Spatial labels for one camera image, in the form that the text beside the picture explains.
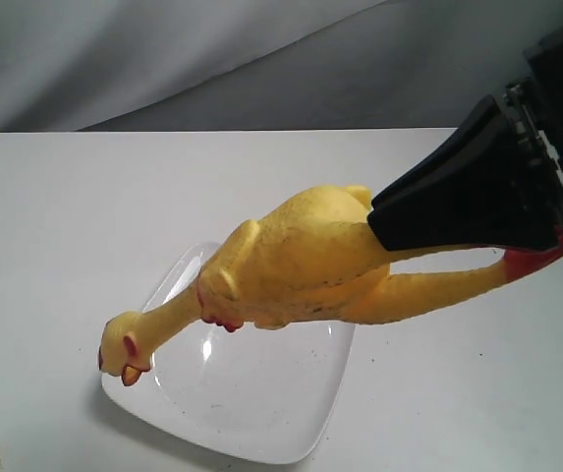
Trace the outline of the yellow rubber chicken toy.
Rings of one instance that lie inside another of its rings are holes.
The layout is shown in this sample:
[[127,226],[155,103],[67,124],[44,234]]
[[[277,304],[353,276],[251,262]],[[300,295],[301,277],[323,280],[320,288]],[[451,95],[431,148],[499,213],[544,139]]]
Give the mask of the yellow rubber chicken toy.
[[274,330],[320,321],[397,323],[473,299],[563,257],[563,235],[555,231],[550,249],[507,249],[488,266],[395,273],[394,263],[422,251],[384,249],[366,220],[370,200],[364,186],[316,186],[244,221],[172,299],[105,324],[98,369],[133,385],[150,371],[156,350],[197,321],[230,332],[246,324]]

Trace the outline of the grey backdrop cloth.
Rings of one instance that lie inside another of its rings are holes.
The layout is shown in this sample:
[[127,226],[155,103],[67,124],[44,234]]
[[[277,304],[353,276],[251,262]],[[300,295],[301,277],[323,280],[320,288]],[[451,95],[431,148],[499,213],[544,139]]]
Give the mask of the grey backdrop cloth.
[[563,1],[0,1],[0,132],[452,127]]

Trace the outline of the white square plate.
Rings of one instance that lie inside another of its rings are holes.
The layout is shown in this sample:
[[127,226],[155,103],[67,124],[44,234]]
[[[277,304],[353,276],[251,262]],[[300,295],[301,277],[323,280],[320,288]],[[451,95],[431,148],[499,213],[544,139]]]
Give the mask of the white square plate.
[[196,322],[159,348],[131,387],[104,393],[148,425],[189,443],[263,464],[308,456],[331,417],[355,328],[290,324],[234,333]]

